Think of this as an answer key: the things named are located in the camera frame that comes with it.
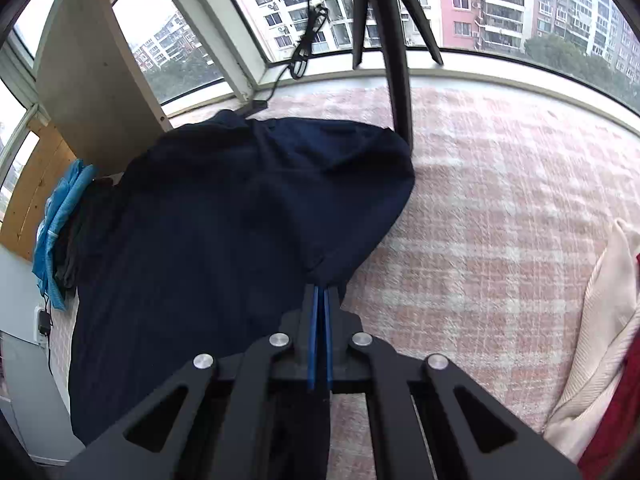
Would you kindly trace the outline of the cream knit sweater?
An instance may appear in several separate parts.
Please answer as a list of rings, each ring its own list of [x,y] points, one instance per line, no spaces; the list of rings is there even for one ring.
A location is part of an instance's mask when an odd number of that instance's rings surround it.
[[[639,329],[639,229],[611,224],[588,281],[570,374],[544,425],[544,440],[573,463],[584,455],[622,380]]]

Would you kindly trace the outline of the dark grey folded garment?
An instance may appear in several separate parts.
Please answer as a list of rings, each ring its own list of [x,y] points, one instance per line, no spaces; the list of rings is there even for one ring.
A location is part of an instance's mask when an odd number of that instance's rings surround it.
[[[63,296],[76,288],[82,265],[114,221],[114,187],[112,178],[92,180],[58,232],[53,246],[53,279]]]

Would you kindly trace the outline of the grey wooden board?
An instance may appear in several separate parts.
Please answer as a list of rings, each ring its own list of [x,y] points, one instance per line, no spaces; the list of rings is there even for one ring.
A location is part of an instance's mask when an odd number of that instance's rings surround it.
[[[35,59],[40,104],[74,154],[118,174],[171,129],[110,0],[54,0]]]

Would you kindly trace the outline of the navy blue sweatshirt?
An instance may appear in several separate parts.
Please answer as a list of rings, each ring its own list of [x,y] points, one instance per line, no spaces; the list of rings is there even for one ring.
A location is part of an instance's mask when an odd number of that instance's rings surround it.
[[[68,391],[88,446],[200,354],[245,352],[319,289],[319,475],[330,447],[322,294],[345,287],[411,195],[411,146],[362,122],[223,110],[165,134],[114,187],[82,265]]]

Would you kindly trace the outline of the dark red garment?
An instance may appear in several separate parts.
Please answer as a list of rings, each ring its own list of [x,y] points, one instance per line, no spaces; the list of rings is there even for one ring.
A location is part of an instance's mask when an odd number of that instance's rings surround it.
[[[623,359],[623,375],[600,425],[578,460],[584,479],[597,479],[612,463],[639,422],[639,332]]]

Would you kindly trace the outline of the pink plaid tablecloth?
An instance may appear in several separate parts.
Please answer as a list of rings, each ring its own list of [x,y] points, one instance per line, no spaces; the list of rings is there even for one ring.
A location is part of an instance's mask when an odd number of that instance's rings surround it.
[[[540,429],[566,381],[582,297],[615,219],[639,219],[639,141],[505,88],[413,93],[414,185],[342,299],[398,350],[451,356]],[[254,120],[387,129],[381,88],[290,90]]]

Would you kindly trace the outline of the light pine wooden board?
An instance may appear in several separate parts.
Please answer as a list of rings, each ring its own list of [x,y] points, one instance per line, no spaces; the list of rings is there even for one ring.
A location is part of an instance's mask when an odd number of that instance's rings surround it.
[[[76,155],[52,122],[45,126],[35,118],[27,125],[38,142],[9,200],[1,227],[1,244],[14,255],[32,261],[46,201]]]

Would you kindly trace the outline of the blue folded garment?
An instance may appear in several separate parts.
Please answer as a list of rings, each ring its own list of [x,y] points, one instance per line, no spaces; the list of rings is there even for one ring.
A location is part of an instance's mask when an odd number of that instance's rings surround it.
[[[81,249],[80,223],[75,214],[95,176],[93,165],[81,159],[72,162],[47,198],[37,229],[32,273],[40,295],[56,310],[66,310],[66,295],[76,287]]]

